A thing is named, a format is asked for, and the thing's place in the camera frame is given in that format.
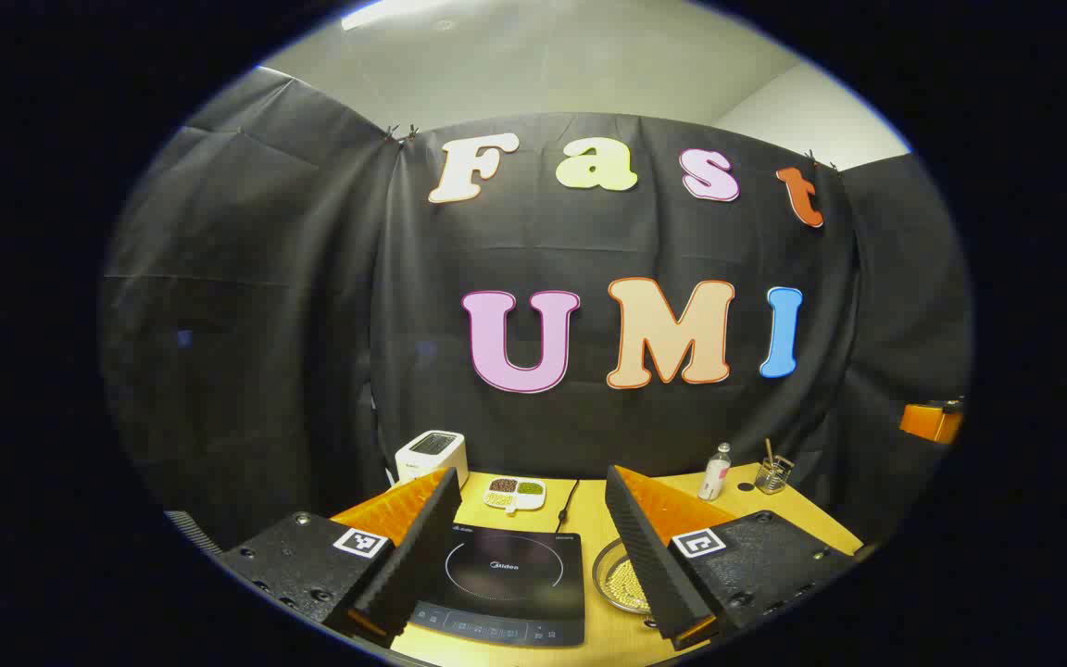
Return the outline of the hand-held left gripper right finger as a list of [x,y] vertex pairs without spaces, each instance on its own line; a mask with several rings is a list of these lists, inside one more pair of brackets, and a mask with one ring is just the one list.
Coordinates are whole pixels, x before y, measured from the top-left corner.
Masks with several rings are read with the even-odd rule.
[[803,604],[855,561],[779,512],[740,518],[611,465],[605,501],[660,637],[730,640]]

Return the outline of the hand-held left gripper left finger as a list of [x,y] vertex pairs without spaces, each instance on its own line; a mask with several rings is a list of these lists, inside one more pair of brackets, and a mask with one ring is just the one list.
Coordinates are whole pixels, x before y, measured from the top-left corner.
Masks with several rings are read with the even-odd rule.
[[333,518],[292,512],[220,562],[285,607],[386,648],[442,578],[460,503],[457,469],[437,469]]

